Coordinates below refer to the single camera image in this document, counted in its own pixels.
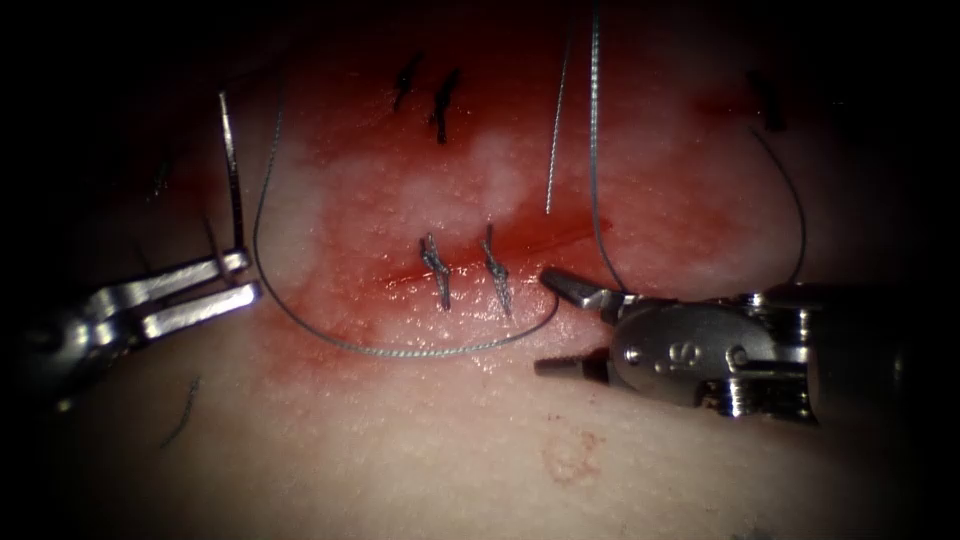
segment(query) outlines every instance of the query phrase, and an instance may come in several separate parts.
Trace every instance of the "metal pin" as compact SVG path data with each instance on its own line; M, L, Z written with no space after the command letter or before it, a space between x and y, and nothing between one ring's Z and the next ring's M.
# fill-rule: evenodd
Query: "metal pin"
M497 262L493 258L493 224L487 224L487 239L481 242L483 246L483 251L487 254L486 266L487 270L490 271L490 274L493 276L493 286L497 291L497 298L500 300L500 305L503 307L503 312L507 317L511 315L510 312L510 288L507 287L507 277L510 275L507 272L507 268Z
M230 129L230 115L227 112L227 92L220 91L220 124L223 127L223 150L227 157L227 182L230 185L230 206L233 210L233 248L242 249L243 240L243 202L240 199L240 171L237 168L237 149L233 143L233 131Z
M440 307L450 311L450 268L440 260L437 244L433 240L433 233L427 233L426 238L420 239L420 258L427 268L433 271L437 278L437 290L440 292Z

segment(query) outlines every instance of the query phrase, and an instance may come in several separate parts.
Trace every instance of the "skin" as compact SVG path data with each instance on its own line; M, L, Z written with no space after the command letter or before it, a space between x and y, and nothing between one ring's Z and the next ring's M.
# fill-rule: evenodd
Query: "skin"
M234 48L198 49L107 109L93 137L124 159L83 161L103 196L48 238L70 281L92 286L143 271L144 259L156 269L204 256L203 215L225 246L216 86L252 70L227 86L246 237L282 72L259 247L266 277L315 327L379 347L456 347L541 320L551 297L536 276L546 265L611 284L587 191L588 6L574 8L550 216L566 12L338 9L270 19ZM922 224L900 181L905 158L887 151L898 140L856 139L838 124L829 79L813 53L796 52L795 35L760 15L689 6L602 16L600 214L631 289L698 299L762 289L792 270L796 210L747 129L763 128L749 69L783 85L789 130L768 139L809 222L800 279L910 277ZM417 50L424 60L394 113L393 78ZM452 67L462 75L440 146L428 117ZM152 196L161 154L174 157ZM29 203L49 204L39 194ZM510 272L512 318L484 266L487 223ZM427 232L452 269L449 312L419 259ZM912 468L890 441L533 375L533 360L588 352L610 333L563 305L508 347L379 359L316 339L264 297L125 358L70 413L32 418L31 463L58 479L36 496L63 523L106 536L841 536L893 534L910 519ZM189 422L160 449L195 377Z

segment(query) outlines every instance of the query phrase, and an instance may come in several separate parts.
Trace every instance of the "pale skin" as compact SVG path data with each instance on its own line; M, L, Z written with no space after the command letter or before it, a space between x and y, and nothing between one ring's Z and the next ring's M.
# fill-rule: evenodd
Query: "pale skin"
M588 9L577 11L550 216L566 14L503 19L500 9L410 8L345 28L308 13L242 50L198 55L186 74L158 74L131 101L136 112L117 115L117 129L142 141L121 176L141 180L77 224L77 237L98 238L74 256L80 279L142 270L131 237L153 268L206 255L201 214L230 247L214 83L282 65L284 123L259 247L266 277L317 329L377 347L456 347L540 321L552 303L536 281L544 266L611 284L590 227ZM793 92L790 129L767 136L809 220L801 279L902 278L913 229L899 184L886 181L892 169L845 146L804 66L759 45L763 32L701 19L611 8L602 20L600 206L628 286L698 299L789 275L796 210L747 129L763 129L743 77L754 68ZM394 113L393 78L421 49ZM440 146L427 118L455 67L463 75ZM227 87L251 248L277 73ZM189 115L169 112L186 103ZM158 144L177 157L144 202ZM483 265L487 223L510 272L512 318ZM428 232L453 271L449 312L419 259ZM77 456L50 459L68 479L57 497L84 509L83 527L163 537L792 537L882 533L902 512L909 484L869 441L534 376L533 360L588 352L610 332L564 305L543 331L500 349L374 358L318 340L265 296L124 359L49 421L46 440ZM158 448L195 377L188 424Z

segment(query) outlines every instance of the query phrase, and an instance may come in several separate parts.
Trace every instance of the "metal jaw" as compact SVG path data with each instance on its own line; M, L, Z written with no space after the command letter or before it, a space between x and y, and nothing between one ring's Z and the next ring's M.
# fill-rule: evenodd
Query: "metal jaw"
M812 349L804 324L815 306L773 305L760 294L703 302L643 297L554 268L540 281L573 305L599 311L614 334L605 354L540 360L538 374L581 373L729 416L810 417L806 363Z
M260 298L256 281L168 302L225 277L223 272L232 276L249 266L244 250L227 252L219 260L206 257L103 287L79 305L28 325L17 358L21 387L39 399L68 392L132 349L253 304Z

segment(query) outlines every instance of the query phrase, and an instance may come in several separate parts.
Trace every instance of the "metallic surface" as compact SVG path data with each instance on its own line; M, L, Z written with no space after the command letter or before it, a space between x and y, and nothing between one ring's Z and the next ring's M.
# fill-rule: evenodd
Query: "metallic surface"
M228 271L237 272L250 266L250 258L243 251L231 251L224 254L223 265ZM106 320L121 311L185 291L218 275L219 263L210 257L144 279L103 287L90 297L89 313L95 320Z
M611 291L556 268L541 282L614 326L608 351L544 359L573 375L687 407L821 424L888 427L904 402L912 349L895 292L783 284L702 302Z
M162 309L143 318L143 335L148 340L156 340L178 330L209 321L224 313L249 306L259 297L259 285L247 283Z
M156 274L103 287L86 301L28 321L15 353L14 378L28 399L59 399L91 382L118 357L259 298L259 284L247 283L160 308L158 301L183 294L250 265L242 251L221 260L207 257Z

